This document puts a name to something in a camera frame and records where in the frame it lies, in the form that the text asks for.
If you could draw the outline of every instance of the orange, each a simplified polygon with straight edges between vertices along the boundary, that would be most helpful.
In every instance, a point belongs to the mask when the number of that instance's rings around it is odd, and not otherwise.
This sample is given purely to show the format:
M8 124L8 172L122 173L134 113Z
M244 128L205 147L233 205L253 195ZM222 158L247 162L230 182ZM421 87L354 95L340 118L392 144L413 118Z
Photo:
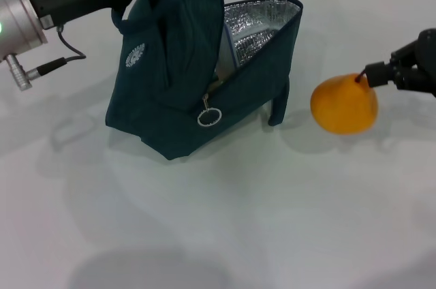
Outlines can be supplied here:
M337 76L313 92L312 115L317 123L333 134L358 134L370 129L377 119L379 104L375 91L358 74Z

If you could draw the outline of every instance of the white table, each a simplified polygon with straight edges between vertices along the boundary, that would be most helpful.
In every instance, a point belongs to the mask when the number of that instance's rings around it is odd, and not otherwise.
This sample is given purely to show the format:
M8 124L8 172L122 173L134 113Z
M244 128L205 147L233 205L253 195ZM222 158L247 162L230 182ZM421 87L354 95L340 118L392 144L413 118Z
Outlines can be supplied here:
M301 1L286 122L261 112L182 161L104 125L121 46L108 11L67 25L89 59L33 90L3 65L0 288L436 288L434 98L380 89L379 122L353 138L308 112L322 80L436 26L434 0ZM48 37L26 68L68 54Z

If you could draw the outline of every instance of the zipper pull ring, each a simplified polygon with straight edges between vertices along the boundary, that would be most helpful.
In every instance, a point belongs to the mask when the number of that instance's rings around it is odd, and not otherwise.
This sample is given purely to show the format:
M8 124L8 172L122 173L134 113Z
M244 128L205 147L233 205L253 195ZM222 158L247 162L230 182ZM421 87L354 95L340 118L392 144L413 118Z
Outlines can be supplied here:
M209 106L208 103L209 94L203 96L203 104L205 110L198 115L198 125L200 127L213 127L223 117L223 113L218 108Z

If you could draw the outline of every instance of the bag strap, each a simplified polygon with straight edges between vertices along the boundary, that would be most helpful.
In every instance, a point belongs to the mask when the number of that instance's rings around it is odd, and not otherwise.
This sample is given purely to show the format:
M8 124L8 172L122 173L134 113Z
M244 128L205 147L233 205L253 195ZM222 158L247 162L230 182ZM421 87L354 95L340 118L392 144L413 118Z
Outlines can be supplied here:
M286 82L285 87L280 94L272 100L271 117L268 121L268 125L275 127L282 124L286 114L287 100L289 99L290 82L289 79Z
M159 0L157 5L153 8L153 11L148 16L139 20L123 20L126 10L125 7L121 11L112 10L112 21L122 35L131 35L147 30L155 25L160 18L164 17L164 15L179 7L179 0Z

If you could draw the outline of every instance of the dark green bag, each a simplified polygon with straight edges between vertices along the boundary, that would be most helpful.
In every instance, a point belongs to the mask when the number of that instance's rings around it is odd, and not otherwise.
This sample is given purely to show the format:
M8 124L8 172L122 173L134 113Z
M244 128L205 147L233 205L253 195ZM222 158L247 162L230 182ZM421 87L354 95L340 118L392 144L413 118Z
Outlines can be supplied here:
M269 124L280 124L301 15L296 0L226 7L223 0L137 0L128 20L113 12L124 39L107 126L175 159L271 100ZM218 79L222 38L235 71Z

